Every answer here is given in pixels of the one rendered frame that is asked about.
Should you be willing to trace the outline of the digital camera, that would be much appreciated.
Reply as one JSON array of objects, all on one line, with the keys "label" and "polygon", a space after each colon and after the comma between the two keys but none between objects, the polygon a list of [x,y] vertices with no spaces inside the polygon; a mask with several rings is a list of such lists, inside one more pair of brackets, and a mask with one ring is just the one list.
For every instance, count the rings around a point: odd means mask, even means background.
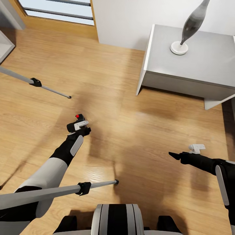
[{"label": "digital camera", "polygon": [[[76,118],[78,119],[76,122],[73,122],[73,123],[70,123],[70,124],[67,125],[67,130],[70,133],[76,131],[74,124],[82,122],[82,121],[85,120],[83,114],[76,115]],[[81,128],[86,128],[86,125],[85,126],[81,126]]]}]

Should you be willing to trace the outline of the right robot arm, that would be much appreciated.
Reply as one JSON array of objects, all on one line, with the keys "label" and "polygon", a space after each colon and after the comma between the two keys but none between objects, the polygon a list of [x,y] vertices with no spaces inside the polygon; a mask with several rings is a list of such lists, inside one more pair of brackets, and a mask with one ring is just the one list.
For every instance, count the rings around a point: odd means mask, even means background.
[{"label": "right robot arm", "polygon": [[225,208],[229,210],[232,235],[235,235],[235,162],[200,155],[200,150],[205,149],[203,144],[191,144],[188,148],[193,151],[180,154],[169,152],[169,155],[184,165],[190,164],[217,176]]}]

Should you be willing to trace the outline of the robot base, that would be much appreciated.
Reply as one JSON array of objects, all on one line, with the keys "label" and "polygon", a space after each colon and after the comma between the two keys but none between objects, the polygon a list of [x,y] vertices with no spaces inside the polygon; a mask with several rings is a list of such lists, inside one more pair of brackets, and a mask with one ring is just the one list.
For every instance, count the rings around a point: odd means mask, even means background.
[{"label": "robot base", "polygon": [[[76,216],[64,216],[60,225],[52,235],[91,235],[91,227],[77,230]],[[158,230],[144,227],[144,235],[183,235],[171,216],[159,216]]]}]

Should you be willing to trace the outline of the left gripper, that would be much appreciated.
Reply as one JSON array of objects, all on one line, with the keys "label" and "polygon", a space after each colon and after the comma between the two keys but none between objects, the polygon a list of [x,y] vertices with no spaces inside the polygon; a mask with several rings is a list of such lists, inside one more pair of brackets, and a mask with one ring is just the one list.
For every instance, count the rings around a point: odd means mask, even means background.
[{"label": "left gripper", "polygon": [[84,136],[90,134],[91,128],[86,127],[86,128],[79,129],[79,130],[77,130],[77,131],[78,131],[78,132],[81,132],[81,133],[83,134],[83,137],[84,137]]}]

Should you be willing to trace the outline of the camera tripod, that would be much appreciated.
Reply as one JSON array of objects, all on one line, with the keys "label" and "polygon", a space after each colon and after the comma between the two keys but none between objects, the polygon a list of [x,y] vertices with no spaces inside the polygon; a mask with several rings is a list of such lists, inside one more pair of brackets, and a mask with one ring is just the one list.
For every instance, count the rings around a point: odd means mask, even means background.
[{"label": "camera tripod", "polygon": [[[0,66],[0,72],[7,74],[9,76],[12,76],[14,78],[20,79],[22,81],[28,82],[30,85],[33,85],[35,87],[41,87],[43,89],[49,90],[56,94],[67,97],[69,99],[71,98],[71,96],[67,96],[51,88],[43,86],[41,82],[36,78],[31,78],[31,79],[26,78],[22,75],[19,75],[1,66]],[[72,185],[72,186],[2,194],[0,195],[0,210],[12,208],[15,206],[20,206],[20,205],[24,205],[28,203],[38,202],[42,200],[47,200],[47,199],[51,199],[51,198],[55,198],[59,196],[69,195],[73,193],[79,196],[82,196],[82,195],[88,194],[91,188],[106,186],[110,184],[118,184],[118,183],[119,181],[117,179],[113,181],[105,181],[105,182],[98,182],[98,183],[91,183],[91,182],[80,183],[79,182],[77,185]],[[0,187],[0,190],[1,190],[1,187]]]}]

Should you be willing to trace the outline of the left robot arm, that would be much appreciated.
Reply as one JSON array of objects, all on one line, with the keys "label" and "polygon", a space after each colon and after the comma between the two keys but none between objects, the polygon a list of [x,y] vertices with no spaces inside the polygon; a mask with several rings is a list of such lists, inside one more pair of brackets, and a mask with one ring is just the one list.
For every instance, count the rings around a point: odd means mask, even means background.
[{"label": "left robot arm", "polygon": [[[84,141],[83,137],[91,132],[91,128],[81,128],[88,124],[85,120],[74,124],[76,131],[70,133],[66,141],[56,148],[54,154],[14,193],[59,187],[67,168]],[[31,221],[44,216],[53,200],[54,198],[51,198],[0,210],[0,235],[20,235]]]}]

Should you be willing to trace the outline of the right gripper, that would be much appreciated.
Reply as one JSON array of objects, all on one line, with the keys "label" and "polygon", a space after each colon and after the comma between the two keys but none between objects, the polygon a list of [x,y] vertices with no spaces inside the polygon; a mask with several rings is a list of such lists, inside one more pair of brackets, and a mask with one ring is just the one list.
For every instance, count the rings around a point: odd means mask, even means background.
[{"label": "right gripper", "polygon": [[189,152],[182,152],[180,154],[169,152],[169,155],[171,155],[176,160],[180,160],[180,163],[187,165],[190,164],[194,167],[197,167],[201,170],[203,170],[201,163],[204,158],[206,158],[203,155],[200,154],[194,154]]}]

